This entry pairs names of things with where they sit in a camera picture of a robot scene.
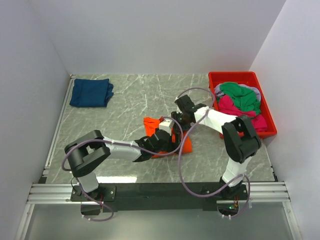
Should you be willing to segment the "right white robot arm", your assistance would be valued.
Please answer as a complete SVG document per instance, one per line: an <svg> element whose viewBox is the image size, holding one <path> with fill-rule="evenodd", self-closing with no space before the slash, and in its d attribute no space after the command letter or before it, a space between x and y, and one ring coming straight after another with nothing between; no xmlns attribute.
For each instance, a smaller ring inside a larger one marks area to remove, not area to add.
<svg viewBox="0 0 320 240"><path fill-rule="evenodd" d="M193 123L185 133L182 144L197 125L204 125L223 135L225 149L229 156L218 190L206 195L192 192L180 173L179 177L183 187L190 194L200 198L212 197L220 193L222 198L232 199L242 185L248 163L262 145L251 119L246 115L225 114L202 103L195 105L188 95L177 98L175 104L182 113L182 120L188 124Z"/></svg>

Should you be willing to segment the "aluminium frame rail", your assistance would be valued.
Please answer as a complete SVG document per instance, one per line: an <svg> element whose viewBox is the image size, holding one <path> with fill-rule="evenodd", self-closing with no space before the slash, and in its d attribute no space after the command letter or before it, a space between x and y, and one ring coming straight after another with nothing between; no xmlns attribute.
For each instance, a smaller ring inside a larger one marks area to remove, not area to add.
<svg viewBox="0 0 320 240"><path fill-rule="evenodd" d="M52 155L53 155L54 150L55 150L56 145L57 145L57 136L58 136L58 133L59 133L59 131L61 129L62 118L63 118L64 112L65 112L65 109L66 109L69 93L71 91L72 83L73 83L73 81L75 79L75 76L76 76L75 74L71 74L69 76L67 90L66 90L66 93L65 93L65 96L64 96L64 99L63 99L61 111L60 111L60 114L59 114L59 117L58 117L56 128L55 128L55 131L54 131L54 134L53 134L53 138L52 138L52 141L51 141L51 144L50 144L50 148L49 148L49 151L48 151L48 154L47 154L47 157L46 157L45 165L43 167L43 171L42 171L41 176L44 176L45 173L50 169L51 162L52 162ZM28 230L28 227L29 227L29 224L30 224L30 221L31 221L31 217L32 217L32 214L33 214L33 211L34 211L34 207L35 207L35 204L29 203L28 200L26 201L25 207L24 207L24 211L23 211L22 217L20 219L20 223L19 223L16 235L15 235L15 238L14 238L15 240L24 240L25 239L25 237L27 235L27 230Z"/></svg>

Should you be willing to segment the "lavender t shirt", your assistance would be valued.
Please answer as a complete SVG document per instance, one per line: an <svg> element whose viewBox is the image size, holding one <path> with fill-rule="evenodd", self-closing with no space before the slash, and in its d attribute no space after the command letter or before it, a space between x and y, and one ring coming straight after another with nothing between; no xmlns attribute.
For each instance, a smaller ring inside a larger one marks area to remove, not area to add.
<svg viewBox="0 0 320 240"><path fill-rule="evenodd" d="M215 96L216 96L217 98L220 98L220 97L222 97L222 96L225 95L225 93L223 93L223 92L221 91L220 85L221 85L221 83L218 84L218 85L214 88L214 94L215 94ZM258 88L253 87L253 86L248 86L248 85L246 85L246 84L239 84L239 86L244 87L244 88L247 88L247 89L251 89L252 91L254 91L256 98L257 98L259 101L261 101L262 95L261 95L261 92L260 92L260 90L259 90Z"/></svg>

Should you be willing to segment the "red plastic bin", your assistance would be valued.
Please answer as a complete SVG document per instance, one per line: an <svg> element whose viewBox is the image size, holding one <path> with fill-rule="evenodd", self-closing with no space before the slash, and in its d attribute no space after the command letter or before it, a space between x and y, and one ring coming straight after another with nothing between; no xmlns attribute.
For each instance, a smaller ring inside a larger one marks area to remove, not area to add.
<svg viewBox="0 0 320 240"><path fill-rule="evenodd" d="M214 88L218 84L224 82L234 82L237 84L245 84L250 87L255 87L261 94L260 110L261 114L266 120L267 130L258 132L258 136L261 139L273 137L277 134L277 129L267 105L262 88L258 81L256 74L253 71L211 71L208 73L209 88L214 93Z"/></svg>

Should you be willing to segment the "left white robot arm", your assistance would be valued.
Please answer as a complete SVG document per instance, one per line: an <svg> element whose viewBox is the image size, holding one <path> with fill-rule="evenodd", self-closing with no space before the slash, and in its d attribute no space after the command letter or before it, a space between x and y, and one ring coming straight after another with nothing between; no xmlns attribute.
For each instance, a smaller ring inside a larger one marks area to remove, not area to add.
<svg viewBox="0 0 320 240"><path fill-rule="evenodd" d="M82 186L82 195L88 201L96 200L100 188L94 170L106 159L120 159L135 163L153 156L175 153L183 139L182 128L171 120L163 120L155 132L134 141L115 141L93 130L64 148L74 178Z"/></svg>

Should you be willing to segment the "magenta t shirt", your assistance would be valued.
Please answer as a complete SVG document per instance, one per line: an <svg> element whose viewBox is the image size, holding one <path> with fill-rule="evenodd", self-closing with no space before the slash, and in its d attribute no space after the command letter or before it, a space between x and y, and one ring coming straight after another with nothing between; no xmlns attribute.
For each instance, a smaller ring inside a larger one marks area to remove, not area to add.
<svg viewBox="0 0 320 240"><path fill-rule="evenodd" d="M262 116L261 102L255 97L249 97L249 101L240 100L224 95L218 101L220 112L228 115L240 117L246 115L257 132L264 132L268 129L267 122Z"/></svg>

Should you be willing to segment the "black base beam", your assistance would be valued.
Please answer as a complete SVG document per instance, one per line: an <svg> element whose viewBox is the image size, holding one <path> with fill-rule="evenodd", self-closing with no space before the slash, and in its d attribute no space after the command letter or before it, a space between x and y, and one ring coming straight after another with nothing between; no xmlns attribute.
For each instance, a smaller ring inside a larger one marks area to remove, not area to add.
<svg viewBox="0 0 320 240"><path fill-rule="evenodd" d="M98 188L86 193L79 185L72 187L72 202L88 202L89 196L118 211L142 210L194 210L217 211L217 201L246 200L245 184L226 187L210 197L197 197L187 192L181 183L100 183Z"/></svg>

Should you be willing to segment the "green t shirt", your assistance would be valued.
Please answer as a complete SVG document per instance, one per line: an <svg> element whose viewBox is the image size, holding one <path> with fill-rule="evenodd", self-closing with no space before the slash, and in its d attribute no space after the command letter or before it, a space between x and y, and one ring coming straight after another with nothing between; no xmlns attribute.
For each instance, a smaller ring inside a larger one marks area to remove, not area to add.
<svg viewBox="0 0 320 240"><path fill-rule="evenodd" d="M224 82L220 85L220 90L225 93L225 95L230 96L231 98L240 98L243 101L249 101L249 97L257 99L256 94L253 90L246 87L239 86L236 82Z"/></svg>

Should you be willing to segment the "folded blue t shirt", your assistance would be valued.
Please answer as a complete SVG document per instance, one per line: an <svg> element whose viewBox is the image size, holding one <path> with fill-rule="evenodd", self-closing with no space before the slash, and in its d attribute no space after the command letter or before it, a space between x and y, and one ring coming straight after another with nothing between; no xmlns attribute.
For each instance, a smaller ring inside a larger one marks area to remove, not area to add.
<svg viewBox="0 0 320 240"><path fill-rule="evenodd" d="M77 108L106 108L114 95L110 80L75 79L69 105Z"/></svg>

